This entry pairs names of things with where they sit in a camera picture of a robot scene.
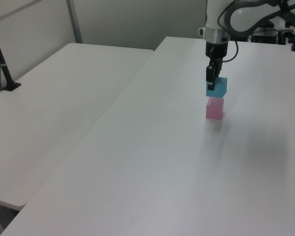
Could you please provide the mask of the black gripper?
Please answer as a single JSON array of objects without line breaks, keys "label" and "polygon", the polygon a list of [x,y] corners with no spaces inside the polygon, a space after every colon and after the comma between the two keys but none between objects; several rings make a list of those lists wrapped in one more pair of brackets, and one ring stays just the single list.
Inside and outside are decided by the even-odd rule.
[{"label": "black gripper", "polygon": [[215,88],[215,78],[219,77],[222,70],[223,58],[227,55],[227,51],[228,42],[222,44],[206,42],[206,56],[211,60],[216,60],[216,63],[210,61],[209,65],[206,67],[206,82],[208,90],[214,90]]}]

